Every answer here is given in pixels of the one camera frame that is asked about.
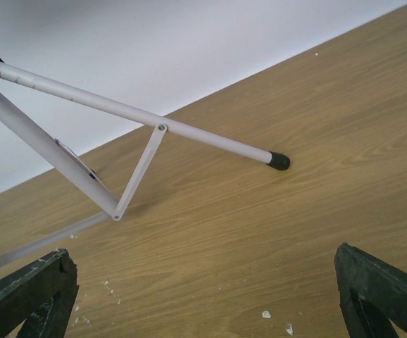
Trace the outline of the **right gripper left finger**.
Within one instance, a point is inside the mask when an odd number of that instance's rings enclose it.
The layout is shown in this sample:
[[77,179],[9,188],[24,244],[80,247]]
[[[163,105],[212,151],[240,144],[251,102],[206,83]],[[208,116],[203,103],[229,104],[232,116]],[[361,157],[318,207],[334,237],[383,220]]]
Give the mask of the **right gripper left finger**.
[[79,286],[77,266],[57,249],[0,280],[0,337],[64,337]]

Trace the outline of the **white music stand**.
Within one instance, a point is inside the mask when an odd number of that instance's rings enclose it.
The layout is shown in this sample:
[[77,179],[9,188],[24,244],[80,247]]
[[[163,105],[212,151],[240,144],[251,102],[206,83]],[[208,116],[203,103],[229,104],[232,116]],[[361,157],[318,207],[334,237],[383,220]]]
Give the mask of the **white music stand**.
[[[279,154],[281,151],[268,151],[261,146],[258,150],[256,146],[242,145],[242,142],[229,140],[224,135],[202,130],[201,127],[194,127],[191,123],[180,122],[170,117],[170,114],[150,113],[140,108],[131,107],[123,100],[127,100],[127,94],[134,91],[131,89],[134,85],[147,85],[143,89],[144,96],[151,94],[148,91],[161,89],[158,93],[170,94],[169,88],[177,89],[178,80],[184,83],[183,92],[185,94],[198,94],[197,98],[207,96],[207,92],[213,94],[214,84],[210,83],[210,89],[206,89],[206,81],[217,80],[220,78],[220,72],[215,66],[204,65],[200,58],[201,54],[193,55],[193,58],[181,58],[166,65],[154,67],[153,61],[135,63],[141,65],[141,70],[129,70],[128,58],[117,59],[111,62],[100,60],[93,64],[85,63],[80,59],[67,61],[64,64],[47,63],[54,65],[47,75],[46,70],[40,70],[41,75],[27,75],[28,70],[19,69],[11,66],[11,63],[4,63],[0,60],[0,82],[4,79],[10,81],[10,89],[7,93],[0,93],[0,132],[7,132],[13,135],[11,139],[5,140],[5,144],[0,146],[0,269],[14,261],[24,259],[23,257],[32,255],[36,251],[45,251],[48,246],[56,245],[55,242],[63,241],[67,236],[75,238],[76,232],[93,227],[96,224],[108,223],[115,225],[121,219],[124,219],[123,213],[129,211],[127,207],[128,197],[133,196],[130,193],[121,193],[120,197],[113,197],[111,189],[104,186],[99,178],[100,174],[109,173],[111,166],[115,166],[118,161],[123,160],[123,155],[128,154],[129,150],[136,150],[140,146],[134,144],[124,145],[121,151],[112,153],[109,149],[104,149],[108,142],[112,142],[117,137],[122,136],[122,141],[127,141],[126,135],[129,131],[128,125],[134,123],[143,125],[144,131],[150,128],[153,132],[152,139],[146,146],[146,154],[139,160],[134,174],[145,173],[143,171],[148,167],[147,164],[152,159],[162,135],[170,133],[174,137],[179,137],[183,144],[199,142],[205,146],[211,146],[214,149],[223,151],[225,157],[230,160],[234,156],[243,158],[252,158],[258,163],[265,163],[273,170],[282,172],[290,170],[292,160],[289,154]],[[35,91],[45,94],[28,95],[28,98],[15,99],[16,94],[20,94],[15,86],[24,86],[33,93]],[[185,103],[194,102],[197,99],[191,95]],[[41,145],[48,145],[48,149],[55,146],[54,153],[58,158],[66,160],[67,168],[74,168],[81,173],[75,174],[75,179],[80,176],[83,182],[79,184],[79,190],[75,183],[69,183],[72,174],[66,174],[65,171],[58,171],[59,161],[55,160],[55,165],[46,159],[47,151],[41,149]],[[29,158],[24,158],[22,151],[16,150],[16,146],[22,146],[23,149],[54,169],[56,181],[47,184],[41,182],[44,179],[42,175],[44,169],[35,169],[36,163],[30,163]],[[107,150],[106,163],[88,163],[91,168],[82,160],[82,155],[94,151],[95,149]],[[24,169],[22,175],[16,173],[18,180],[15,182],[4,183],[4,178],[9,174],[16,172],[16,169]],[[18,185],[30,185],[31,188],[37,188],[35,193],[14,195],[8,205],[3,198],[8,197],[10,193],[22,192]],[[92,217],[79,220],[78,216],[84,211],[81,207],[91,208],[98,211]],[[48,230],[47,221],[55,220],[60,225],[57,233],[51,233],[45,238],[40,237],[39,241],[28,244],[27,240],[33,237],[36,232]]]

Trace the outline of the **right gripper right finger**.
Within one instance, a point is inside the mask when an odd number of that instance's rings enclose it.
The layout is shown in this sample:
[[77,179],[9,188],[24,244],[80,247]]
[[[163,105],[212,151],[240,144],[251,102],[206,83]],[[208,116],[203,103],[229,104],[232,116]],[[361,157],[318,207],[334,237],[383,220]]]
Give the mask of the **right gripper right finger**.
[[334,257],[339,301],[350,337],[407,333],[407,273],[347,243]]

